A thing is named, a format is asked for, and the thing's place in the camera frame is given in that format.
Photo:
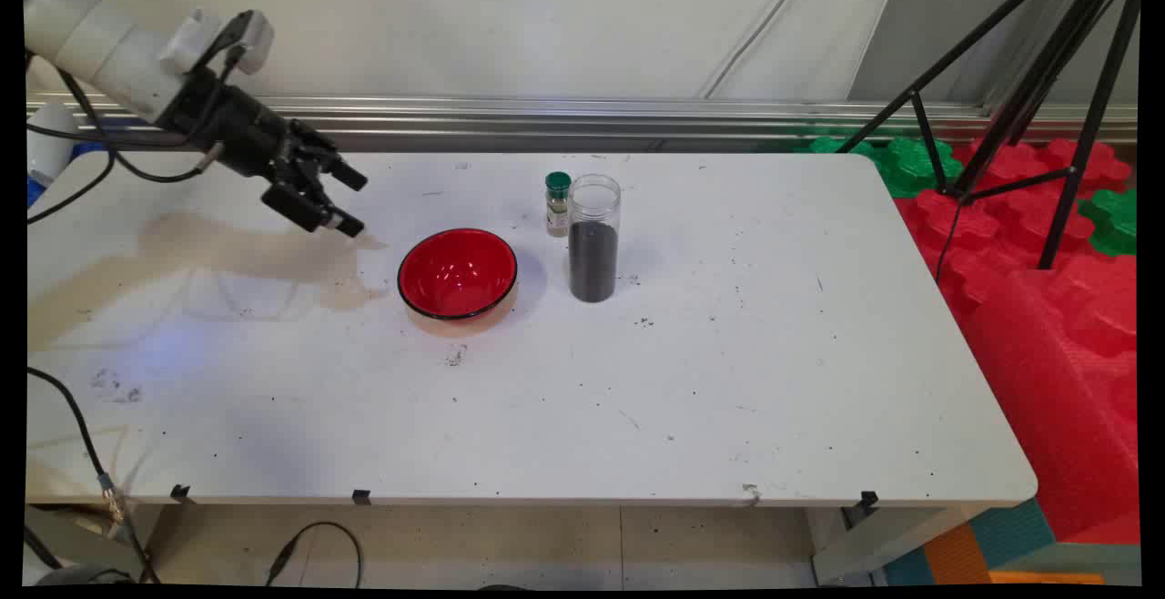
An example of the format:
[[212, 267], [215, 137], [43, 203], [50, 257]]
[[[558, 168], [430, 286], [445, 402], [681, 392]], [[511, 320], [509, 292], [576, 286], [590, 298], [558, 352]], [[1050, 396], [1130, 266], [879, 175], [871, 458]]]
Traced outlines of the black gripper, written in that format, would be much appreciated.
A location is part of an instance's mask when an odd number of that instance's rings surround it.
[[368, 183], [347, 164], [331, 138], [297, 119], [278, 117], [245, 90], [226, 84], [207, 68], [188, 77], [174, 101], [158, 115], [158, 127], [179, 134], [197, 150], [223, 146], [218, 162], [245, 178], [263, 178], [270, 186], [261, 202], [305, 231], [337, 230], [356, 238], [365, 221], [337, 207], [317, 179], [276, 179], [280, 155], [313, 165], [315, 176], [329, 172], [353, 191]]

